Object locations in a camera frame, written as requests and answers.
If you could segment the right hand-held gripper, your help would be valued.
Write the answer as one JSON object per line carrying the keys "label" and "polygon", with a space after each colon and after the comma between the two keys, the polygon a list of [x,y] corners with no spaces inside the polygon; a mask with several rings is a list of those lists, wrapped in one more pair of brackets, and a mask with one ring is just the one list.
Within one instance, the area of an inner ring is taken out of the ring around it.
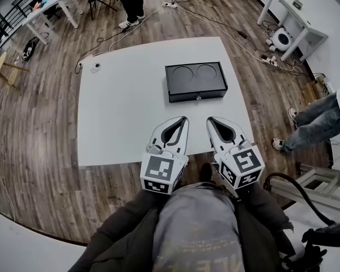
{"label": "right hand-held gripper", "polygon": [[216,152],[218,172],[233,190],[259,181],[265,163],[258,147],[246,139],[237,123],[212,116],[206,121],[206,129]]}

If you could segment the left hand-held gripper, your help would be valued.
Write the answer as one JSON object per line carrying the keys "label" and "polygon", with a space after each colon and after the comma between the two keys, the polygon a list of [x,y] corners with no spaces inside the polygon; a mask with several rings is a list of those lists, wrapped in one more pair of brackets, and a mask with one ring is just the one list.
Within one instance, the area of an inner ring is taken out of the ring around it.
{"label": "left hand-held gripper", "polygon": [[189,161],[185,155],[189,120],[174,117],[152,132],[147,152],[142,156],[140,180],[142,189],[170,195]]}

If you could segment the black drawer box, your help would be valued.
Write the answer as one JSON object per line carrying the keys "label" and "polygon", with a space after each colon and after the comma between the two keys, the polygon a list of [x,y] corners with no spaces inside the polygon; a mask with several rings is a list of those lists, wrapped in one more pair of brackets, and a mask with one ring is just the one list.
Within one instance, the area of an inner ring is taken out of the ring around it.
{"label": "black drawer box", "polygon": [[228,91],[220,62],[168,65],[165,74],[170,103],[216,99]]}

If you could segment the person's left forearm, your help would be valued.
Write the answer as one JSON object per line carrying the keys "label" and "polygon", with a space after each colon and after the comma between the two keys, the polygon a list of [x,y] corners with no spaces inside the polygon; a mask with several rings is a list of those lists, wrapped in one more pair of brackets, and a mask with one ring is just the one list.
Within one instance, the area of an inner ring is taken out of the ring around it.
{"label": "person's left forearm", "polygon": [[162,207],[169,195],[142,190],[120,207],[97,229],[97,233],[115,243],[134,230],[149,211]]}

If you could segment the person's right forearm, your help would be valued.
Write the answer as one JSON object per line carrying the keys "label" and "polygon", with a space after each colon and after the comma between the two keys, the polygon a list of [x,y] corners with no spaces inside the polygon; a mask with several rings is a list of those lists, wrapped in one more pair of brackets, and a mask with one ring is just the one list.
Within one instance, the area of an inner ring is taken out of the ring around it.
{"label": "person's right forearm", "polygon": [[236,189],[236,193],[247,210],[271,232],[294,229],[288,216],[259,182]]}

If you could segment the person's dark shoe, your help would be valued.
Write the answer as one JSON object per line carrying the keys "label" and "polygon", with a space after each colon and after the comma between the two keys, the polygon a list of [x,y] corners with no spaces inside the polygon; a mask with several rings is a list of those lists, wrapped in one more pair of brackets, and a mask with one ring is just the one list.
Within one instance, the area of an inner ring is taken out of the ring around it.
{"label": "person's dark shoe", "polygon": [[214,182],[213,170],[210,163],[205,163],[199,172],[199,182]]}

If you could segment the cardboard box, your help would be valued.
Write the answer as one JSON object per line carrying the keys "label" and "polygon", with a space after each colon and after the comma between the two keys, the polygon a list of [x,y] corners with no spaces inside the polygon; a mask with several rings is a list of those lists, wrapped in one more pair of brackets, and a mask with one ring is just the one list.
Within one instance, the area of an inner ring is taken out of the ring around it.
{"label": "cardboard box", "polygon": [[322,94],[319,92],[315,82],[306,83],[301,90],[304,94],[305,101],[308,104],[322,98]]}

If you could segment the person's torso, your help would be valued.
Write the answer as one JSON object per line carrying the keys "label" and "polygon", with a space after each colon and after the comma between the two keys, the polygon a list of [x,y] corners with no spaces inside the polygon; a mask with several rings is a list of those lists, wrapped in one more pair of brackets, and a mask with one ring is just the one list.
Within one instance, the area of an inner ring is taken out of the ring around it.
{"label": "person's torso", "polygon": [[182,187],[115,243],[95,232],[74,272],[281,272],[283,230],[210,182]]}

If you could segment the white round appliance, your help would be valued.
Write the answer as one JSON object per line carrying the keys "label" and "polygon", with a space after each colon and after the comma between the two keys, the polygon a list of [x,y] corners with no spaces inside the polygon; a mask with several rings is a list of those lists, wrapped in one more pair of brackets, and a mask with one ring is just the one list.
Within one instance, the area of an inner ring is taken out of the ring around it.
{"label": "white round appliance", "polygon": [[274,32],[271,39],[272,44],[281,52],[285,52],[293,43],[293,38],[289,32],[281,27]]}

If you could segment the white side table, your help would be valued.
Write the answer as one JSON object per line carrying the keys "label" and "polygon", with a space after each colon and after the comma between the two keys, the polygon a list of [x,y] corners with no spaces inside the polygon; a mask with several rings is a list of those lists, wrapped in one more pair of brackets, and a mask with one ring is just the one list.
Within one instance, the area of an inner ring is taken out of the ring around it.
{"label": "white side table", "polygon": [[[268,0],[265,3],[257,20],[257,24],[259,26],[264,21],[264,18],[268,12],[268,9],[271,6],[272,1],[273,0]],[[328,38],[328,35],[324,32],[325,28],[323,27],[322,22],[315,19],[312,11],[308,7],[302,6],[302,8],[299,10],[292,4],[294,0],[278,0],[278,1],[286,9],[286,12],[282,19],[279,21],[278,25],[282,26],[286,18],[289,15],[291,15],[303,28],[303,30],[298,35],[298,37],[295,38],[291,46],[286,50],[283,56],[281,56],[281,61],[284,62],[291,55],[291,53],[297,47],[299,47],[301,41],[307,38],[307,36],[314,35],[320,38],[318,42],[312,44],[312,46],[300,58],[300,61],[303,62]]]}

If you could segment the black harness gear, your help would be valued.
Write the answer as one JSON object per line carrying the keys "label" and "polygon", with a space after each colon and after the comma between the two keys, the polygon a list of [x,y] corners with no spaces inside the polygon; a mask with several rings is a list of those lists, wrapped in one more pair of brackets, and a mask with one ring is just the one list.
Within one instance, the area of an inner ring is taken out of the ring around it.
{"label": "black harness gear", "polygon": [[340,248],[340,223],[325,228],[309,229],[302,238],[293,230],[285,229],[286,250],[280,252],[281,267],[286,272],[320,272],[320,265],[327,250],[324,247]]}

